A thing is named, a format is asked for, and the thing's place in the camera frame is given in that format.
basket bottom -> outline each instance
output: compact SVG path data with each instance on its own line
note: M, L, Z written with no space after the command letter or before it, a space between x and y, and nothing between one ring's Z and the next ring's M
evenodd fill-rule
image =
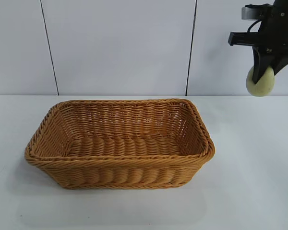
M68 157L180 155L177 142L168 137L82 138L71 143Z
M158 188L177 188L185 185L187 182L181 184L158 184L158 185L68 185L62 186L66 189L158 189Z

black cable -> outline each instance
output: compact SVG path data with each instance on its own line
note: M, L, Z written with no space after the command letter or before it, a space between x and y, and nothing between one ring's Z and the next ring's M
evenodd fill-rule
M249 33L251 31L251 29L259 22L261 22L263 19L258 19L257 21L255 21L247 30L247 32Z

robotic arm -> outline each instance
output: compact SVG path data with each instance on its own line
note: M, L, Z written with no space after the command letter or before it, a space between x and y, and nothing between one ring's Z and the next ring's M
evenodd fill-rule
M242 19L255 22L245 33L231 32L228 43L252 46L254 66L246 86L250 94L265 96L274 86L275 75L288 65L288 0L275 0L273 5L246 5ZM258 32L251 32L257 23L261 23Z

round object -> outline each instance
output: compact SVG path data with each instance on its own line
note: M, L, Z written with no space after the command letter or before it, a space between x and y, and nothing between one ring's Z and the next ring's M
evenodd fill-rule
M250 69L246 78L246 89L248 90L248 92L256 97L263 97L268 95L272 91L275 82L275 75L272 67L269 66L266 69L257 84L254 84L254 82L252 81L253 73L254 66Z

basket weave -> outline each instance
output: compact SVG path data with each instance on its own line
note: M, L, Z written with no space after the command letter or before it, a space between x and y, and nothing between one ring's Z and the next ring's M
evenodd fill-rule
M25 158L64 188L170 188L214 152L188 100L78 100L49 110Z

